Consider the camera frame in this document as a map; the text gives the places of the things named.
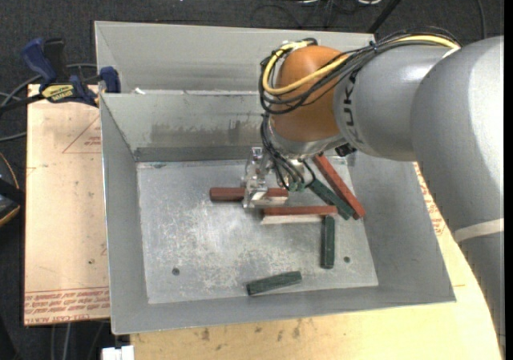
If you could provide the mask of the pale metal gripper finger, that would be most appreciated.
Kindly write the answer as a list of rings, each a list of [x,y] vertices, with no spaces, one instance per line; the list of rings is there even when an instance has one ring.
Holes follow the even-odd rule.
[[[268,153],[262,147],[253,147],[248,160],[248,179],[264,184],[267,175]]]
[[[256,202],[261,200],[268,192],[268,187],[264,180],[256,178],[248,180],[245,184],[244,197],[242,204],[244,208],[254,208]]]

